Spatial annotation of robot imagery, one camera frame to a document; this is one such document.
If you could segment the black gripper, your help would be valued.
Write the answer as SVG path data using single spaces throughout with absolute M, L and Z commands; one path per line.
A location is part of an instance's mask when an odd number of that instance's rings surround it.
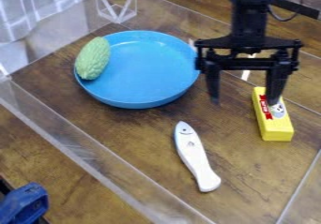
M 231 36 L 198 39 L 195 69 L 206 74 L 210 100 L 219 103 L 219 81 L 222 70 L 265 70 L 266 98 L 276 105 L 288 82 L 298 67 L 302 42 L 298 39 L 265 37 L 261 43 L 237 42 Z

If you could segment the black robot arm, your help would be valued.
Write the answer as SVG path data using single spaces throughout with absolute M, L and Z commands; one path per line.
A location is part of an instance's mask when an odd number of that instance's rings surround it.
M 300 39 L 266 36 L 268 14 L 272 0 L 230 0 L 231 26 L 225 37 L 198 39 L 195 69 L 206 75 L 210 98 L 219 100 L 222 70 L 265 70 L 266 99 L 270 106 L 278 103 L 288 77 L 298 67 Z

